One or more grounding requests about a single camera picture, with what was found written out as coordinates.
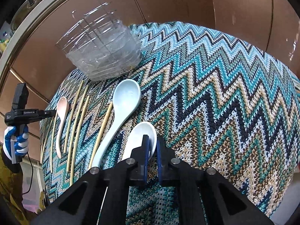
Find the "camouflage sleeve forearm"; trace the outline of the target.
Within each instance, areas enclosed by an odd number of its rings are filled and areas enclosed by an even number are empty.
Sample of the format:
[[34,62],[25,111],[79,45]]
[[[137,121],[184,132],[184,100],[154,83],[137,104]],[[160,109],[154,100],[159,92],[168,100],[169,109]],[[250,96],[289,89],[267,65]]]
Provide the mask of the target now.
[[22,204],[23,173],[20,164],[12,164],[1,147],[1,195],[20,224],[29,224],[27,210]]

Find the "blue white gloved hand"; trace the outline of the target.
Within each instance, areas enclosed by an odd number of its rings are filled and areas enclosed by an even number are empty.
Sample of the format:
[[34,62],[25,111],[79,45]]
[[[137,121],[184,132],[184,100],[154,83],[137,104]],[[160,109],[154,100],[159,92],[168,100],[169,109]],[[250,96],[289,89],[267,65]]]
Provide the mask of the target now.
[[16,127],[8,126],[4,131],[3,150],[6,157],[12,164],[16,164],[16,157],[24,157],[29,151],[29,129],[25,124],[23,133],[20,136],[16,135]]

